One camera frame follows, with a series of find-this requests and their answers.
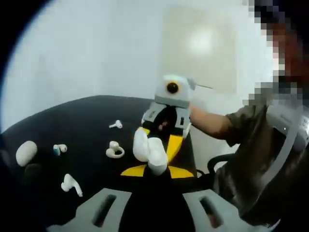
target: wireless earbud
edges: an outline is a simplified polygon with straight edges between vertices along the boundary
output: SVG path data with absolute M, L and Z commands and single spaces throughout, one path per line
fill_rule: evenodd
M 60 151 L 63 152 L 63 153 L 67 152 L 67 150 L 68 150 L 68 147 L 65 144 L 60 144 L 59 148 L 60 148 Z
M 75 188 L 78 196 L 83 196 L 80 185 L 70 174 L 65 174 L 63 182 L 61 183 L 61 188 L 65 192 L 68 192 L 71 188 Z
M 121 151 L 121 154 L 116 155 L 116 151 Z M 111 141 L 110 142 L 110 147 L 106 150 L 106 155 L 109 158 L 113 158 L 113 159 L 119 159 L 122 156 L 124 156 L 125 154 L 125 150 L 119 146 L 119 143 L 117 143 L 116 141 Z
M 115 122 L 115 124 L 110 125 L 110 128 L 113 128 L 113 127 L 117 127 L 117 128 L 119 128 L 119 129 L 121 129 L 121 128 L 122 128 L 122 123 L 121 123 L 121 121 L 120 121 L 120 120 L 117 120 L 117 121 Z
M 67 152 L 68 147 L 65 144 L 59 144 L 59 145 L 56 144 L 54 145 L 53 150 L 57 156 L 60 156 L 61 152 L 63 153 Z

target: black table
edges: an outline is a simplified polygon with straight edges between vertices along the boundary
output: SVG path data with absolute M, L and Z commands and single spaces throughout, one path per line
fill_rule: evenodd
M 24 168 L 17 165 L 15 153 L 25 141 L 34 141 L 38 153 L 31 163 L 41 165 L 40 179 L 29 187 L 33 200 L 46 225 L 63 224 L 74 217 L 76 208 L 102 188 L 134 188 L 138 177 L 120 176 L 125 169 L 141 165 L 132 154 L 133 135 L 143 113 L 152 100 L 115 96 L 94 96 L 67 102 L 30 116 L 2 134 L 10 157 L 10 169 L 21 181 Z M 123 128 L 109 128 L 117 119 Z M 121 159 L 105 155 L 110 141 L 117 141 L 126 154 Z M 54 144 L 66 144 L 60 157 L 53 153 Z M 196 175 L 190 135 L 183 142 L 171 166 L 181 167 Z M 60 184 L 66 173 L 80 184 L 84 196 L 74 190 L 65 193 Z M 192 182 L 175 179 L 184 188 Z

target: olive t-shirt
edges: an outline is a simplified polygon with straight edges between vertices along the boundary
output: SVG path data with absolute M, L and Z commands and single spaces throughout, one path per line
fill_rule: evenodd
M 307 151 L 291 151 L 283 168 L 262 191 L 260 177 L 285 140 L 284 135 L 267 124 L 266 112 L 266 105 L 256 103 L 226 115 L 232 124 L 226 142 L 229 146 L 240 145 L 233 159 L 217 170 L 213 187 L 252 225 L 273 225 L 281 219 L 295 204 L 308 176 Z

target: person's hand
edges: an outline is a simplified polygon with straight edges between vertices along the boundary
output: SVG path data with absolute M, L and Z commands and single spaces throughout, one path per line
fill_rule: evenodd
M 168 122 L 163 122 L 160 126 L 159 126 L 159 131 L 162 131 L 163 128 L 168 124 Z

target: gray panel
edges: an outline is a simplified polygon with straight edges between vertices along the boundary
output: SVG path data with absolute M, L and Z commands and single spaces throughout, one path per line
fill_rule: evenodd
M 181 128 L 183 130 L 187 129 L 190 123 L 190 110 L 177 107 L 176 112 L 177 112 L 177 121 L 175 127 Z
M 180 100 L 180 99 L 173 99 L 173 98 L 164 98 L 160 97 L 158 95 L 154 96 L 154 100 L 157 103 L 165 104 L 165 105 L 171 105 L 171 106 L 177 106 L 181 108 L 188 108 L 190 105 L 189 100 Z
M 301 117 L 303 114 L 303 105 L 301 105 L 299 102 L 297 106 L 297 110 L 294 111 L 294 115 L 292 117 L 293 123 L 291 124 L 291 127 L 289 128 L 289 132 L 286 136 L 286 139 L 284 141 L 284 144 L 282 145 L 282 148 L 275 159 L 275 161 L 272 163 L 270 168 L 263 174 L 261 177 L 261 182 L 263 186 L 265 187 L 270 181 L 275 178 L 275 176 L 278 174 L 278 172 L 281 170 L 283 167 L 286 159 L 288 158 L 293 144 L 295 142 L 295 139 L 297 137 L 297 133 L 299 130 L 299 124 L 301 121 Z
M 115 197 L 101 227 L 94 225 L 93 221 L 106 199 Z M 63 226 L 54 225 L 48 228 L 50 232 L 118 232 L 121 217 L 126 203 L 131 196 L 130 192 L 117 191 L 104 188 L 88 201 L 80 205 L 76 217 Z
M 184 198 L 189 206 L 196 232 L 269 232 L 270 228 L 263 226 L 251 226 L 240 219 L 235 206 L 218 196 L 212 190 L 185 193 Z M 214 229 L 211 226 L 208 216 L 201 204 L 201 200 L 206 199 L 217 217 L 221 221 L 221 226 Z
M 155 118 L 164 108 L 166 108 L 166 105 L 158 104 L 156 102 L 151 103 L 149 109 L 145 112 L 143 119 L 145 121 L 154 122 Z

